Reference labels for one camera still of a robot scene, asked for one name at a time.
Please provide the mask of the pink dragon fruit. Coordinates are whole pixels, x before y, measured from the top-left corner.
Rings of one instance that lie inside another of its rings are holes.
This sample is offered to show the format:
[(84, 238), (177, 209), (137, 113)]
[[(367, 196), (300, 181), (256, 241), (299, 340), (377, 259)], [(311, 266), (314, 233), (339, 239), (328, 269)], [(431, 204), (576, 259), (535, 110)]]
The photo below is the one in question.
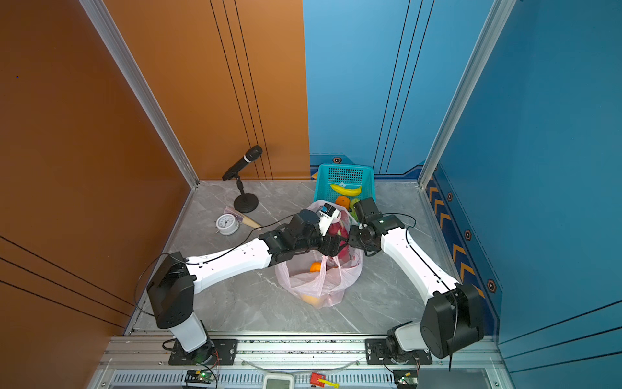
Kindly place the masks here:
[(337, 244), (337, 248), (340, 250), (337, 254), (337, 258), (341, 265), (346, 264), (346, 262), (350, 259), (350, 254), (348, 248), (349, 233), (345, 224), (342, 221), (331, 224), (327, 235), (329, 237), (336, 238), (335, 242)]

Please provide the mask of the pink plastic bag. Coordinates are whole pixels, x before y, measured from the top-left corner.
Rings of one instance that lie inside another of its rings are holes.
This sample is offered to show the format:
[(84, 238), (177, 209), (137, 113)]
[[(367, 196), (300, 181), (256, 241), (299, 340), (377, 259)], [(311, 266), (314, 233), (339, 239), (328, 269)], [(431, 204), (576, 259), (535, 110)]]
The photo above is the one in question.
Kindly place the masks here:
[[(348, 233), (353, 225), (358, 225), (347, 209), (337, 204), (319, 200), (312, 203), (308, 209), (316, 212), (319, 208), (329, 203), (341, 212), (342, 221)], [(302, 294), (315, 296), (323, 299), (321, 308), (330, 307), (341, 303), (346, 289), (353, 286), (359, 279), (364, 259), (364, 251), (349, 246), (350, 259), (341, 265), (337, 257), (325, 256), (320, 252), (320, 246), (324, 236), (320, 236), (319, 247), (302, 254), (295, 254), (292, 259), (277, 264), (275, 274), (280, 285), (289, 293), (301, 299)], [(322, 263), (320, 272), (310, 272), (309, 268), (315, 262)]]

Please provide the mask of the orange tangerine fruit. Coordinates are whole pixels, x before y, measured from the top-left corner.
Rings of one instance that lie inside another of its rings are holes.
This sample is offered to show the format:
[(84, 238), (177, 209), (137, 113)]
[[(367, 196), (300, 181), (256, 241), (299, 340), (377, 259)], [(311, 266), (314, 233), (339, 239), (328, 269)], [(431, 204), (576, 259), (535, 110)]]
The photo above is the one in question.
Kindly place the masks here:
[(345, 209), (349, 210), (350, 209), (350, 204), (351, 204), (351, 199), (349, 199), (347, 196), (338, 196), (335, 199), (335, 204), (339, 205), (340, 207), (344, 207)]

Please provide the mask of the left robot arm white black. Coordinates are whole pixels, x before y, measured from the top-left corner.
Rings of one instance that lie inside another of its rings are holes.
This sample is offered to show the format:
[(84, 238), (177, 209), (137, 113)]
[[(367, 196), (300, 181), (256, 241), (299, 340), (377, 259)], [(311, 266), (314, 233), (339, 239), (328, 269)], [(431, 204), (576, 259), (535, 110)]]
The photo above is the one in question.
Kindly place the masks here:
[(318, 251), (336, 257), (346, 246), (343, 234), (330, 227), (348, 223), (348, 216), (330, 204), (316, 212), (304, 209), (291, 220), (257, 238), (203, 257), (167, 254), (147, 282), (147, 295), (156, 325), (169, 330), (185, 353), (209, 342), (207, 330), (194, 313), (194, 296), (206, 288), (241, 273), (274, 267), (298, 254)]

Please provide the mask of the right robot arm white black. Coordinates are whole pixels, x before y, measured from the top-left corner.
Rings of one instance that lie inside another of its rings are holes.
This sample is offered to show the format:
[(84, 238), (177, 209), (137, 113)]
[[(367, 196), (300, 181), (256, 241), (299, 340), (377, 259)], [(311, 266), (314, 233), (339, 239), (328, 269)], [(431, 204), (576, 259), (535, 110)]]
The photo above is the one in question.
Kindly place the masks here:
[(397, 214), (383, 214), (372, 198), (354, 205), (359, 225), (349, 233), (349, 245), (367, 254), (384, 253), (395, 261), (421, 295), (424, 313), (388, 332), (387, 348), (394, 358), (428, 350), (436, 358), (454, 353), (484, 338), (484, 298), (474, 285), (446, 273), (416, 243)]

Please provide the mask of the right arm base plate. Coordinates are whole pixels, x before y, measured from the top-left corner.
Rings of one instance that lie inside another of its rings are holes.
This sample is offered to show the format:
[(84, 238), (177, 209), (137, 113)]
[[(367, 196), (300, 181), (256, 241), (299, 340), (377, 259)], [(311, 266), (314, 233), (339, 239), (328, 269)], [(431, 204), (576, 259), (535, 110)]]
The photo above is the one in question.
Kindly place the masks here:
[(364, 354), (369, 366), (427, 366), (432, 365), (432, 356), (425, 350), (415, 350), (398, 354), (391, 351), (387, 345), (387, 339), (366, 339), (364, 341)]

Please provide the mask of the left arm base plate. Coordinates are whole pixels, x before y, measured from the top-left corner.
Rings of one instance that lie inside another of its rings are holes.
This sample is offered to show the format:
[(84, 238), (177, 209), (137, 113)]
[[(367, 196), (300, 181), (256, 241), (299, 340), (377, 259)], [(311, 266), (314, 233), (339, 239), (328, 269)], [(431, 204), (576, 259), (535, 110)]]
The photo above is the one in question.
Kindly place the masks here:
[(163, 349), (169, 352), (168, 364), (170, 366), (232, 366), (236, 358), (238, 340), (236, 339), (213, 339), (193, 352), (186, 352), (178, 340), (171, 347), (168, 344), (172, 340), (163, 343)]

